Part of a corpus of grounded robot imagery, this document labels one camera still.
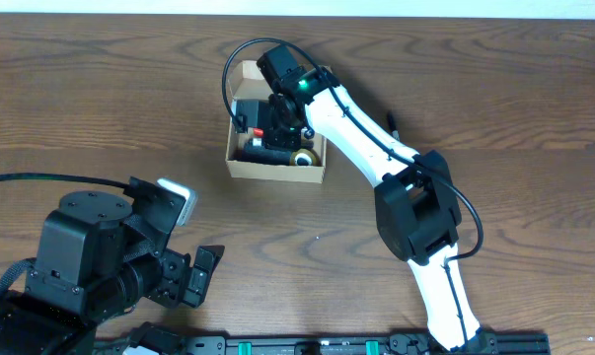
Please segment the yellow tape roll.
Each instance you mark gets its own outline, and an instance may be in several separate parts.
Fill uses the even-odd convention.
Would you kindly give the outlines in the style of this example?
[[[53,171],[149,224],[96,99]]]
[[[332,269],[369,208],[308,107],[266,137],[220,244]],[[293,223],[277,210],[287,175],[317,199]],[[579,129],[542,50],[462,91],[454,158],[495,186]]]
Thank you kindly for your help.
[[[291,154],[289,165],[315,167],[320,164],[319,156],[310,149],[299,149]]]

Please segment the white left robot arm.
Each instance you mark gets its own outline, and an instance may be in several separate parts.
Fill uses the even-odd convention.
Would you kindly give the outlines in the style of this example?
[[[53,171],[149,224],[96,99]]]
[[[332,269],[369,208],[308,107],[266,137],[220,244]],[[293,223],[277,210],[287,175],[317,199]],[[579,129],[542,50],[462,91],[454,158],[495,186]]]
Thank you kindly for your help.
[[[0,293],[0,354],[89,354],[98,326],[140,299],[176,307],[189,257],[166,245],[185,202],[161,188],[131,202],[98,191],[62,197],[25,291]]]

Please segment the cardboard box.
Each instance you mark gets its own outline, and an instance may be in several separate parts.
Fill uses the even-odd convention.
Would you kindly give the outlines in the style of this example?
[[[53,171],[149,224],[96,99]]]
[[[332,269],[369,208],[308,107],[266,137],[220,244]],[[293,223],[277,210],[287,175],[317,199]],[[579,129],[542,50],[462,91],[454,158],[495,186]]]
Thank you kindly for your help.
[[[233,100],[261,100],[271,93],[254,60],[243,60],[237,64],[226,81],[228,100],[231,109],[236,106]],[[229,122],[229,133],[225,153],[225,163],[232,178],[253,178],[294,182],[322,183],[326,170],[328,140],[320,134],[313,138],[313,154],[318,159],[314,166],[298,167],[286,165],[266,165],[242,161],[239,156],[245,144],[254,137],[248,133],[238,133]]]

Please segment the thin black-capped marker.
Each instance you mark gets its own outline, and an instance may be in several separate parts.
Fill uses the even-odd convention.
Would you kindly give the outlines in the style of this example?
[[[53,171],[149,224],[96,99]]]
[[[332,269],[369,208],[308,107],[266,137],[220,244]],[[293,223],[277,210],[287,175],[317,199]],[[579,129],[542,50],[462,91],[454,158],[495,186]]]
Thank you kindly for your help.
[[[396,124],[396,120],[394,118],[393,113],[391,111],[388,111],[386,118],[387,118],[388,127],[389,127],[389,129],[391,131],[391,134],[392,134],[393,138],[396,139],[397,141],[399,141],[400,140],[400,133],[399,133],[399,130],[398,130],[398,127],[397,127],[397,124]]]

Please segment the blue whiteboard eraser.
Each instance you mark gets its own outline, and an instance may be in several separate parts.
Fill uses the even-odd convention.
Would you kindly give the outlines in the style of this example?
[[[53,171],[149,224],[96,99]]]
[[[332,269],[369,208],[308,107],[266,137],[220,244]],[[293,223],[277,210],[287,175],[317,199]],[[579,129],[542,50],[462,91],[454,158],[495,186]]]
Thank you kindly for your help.
[[[267,149],[263,146],[246,145],[241,152],[244,162],[263,165],[289,166],[292,153],[289,151]]]

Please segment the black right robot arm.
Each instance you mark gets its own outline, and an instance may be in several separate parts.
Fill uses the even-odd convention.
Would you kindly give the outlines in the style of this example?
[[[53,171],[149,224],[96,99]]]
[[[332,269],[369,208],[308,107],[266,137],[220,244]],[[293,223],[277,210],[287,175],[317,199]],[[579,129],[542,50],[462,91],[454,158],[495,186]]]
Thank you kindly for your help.
[[[482,327],[470,307],[458,262],[457,228],[466,207],[480,221],[470,200],[453,184],[439,153],[420,154],[401,143],[367,115],[347,88],[310,55],[299,63],[300,48],[275,39],[256,63],[265,96],[222,99],[239,133],[263,132],[270,152],[297,152],[319,134],[336,145],[374,191],[378,233],[407,263],[427,312],[428,333],[450,353],[483,351]]]

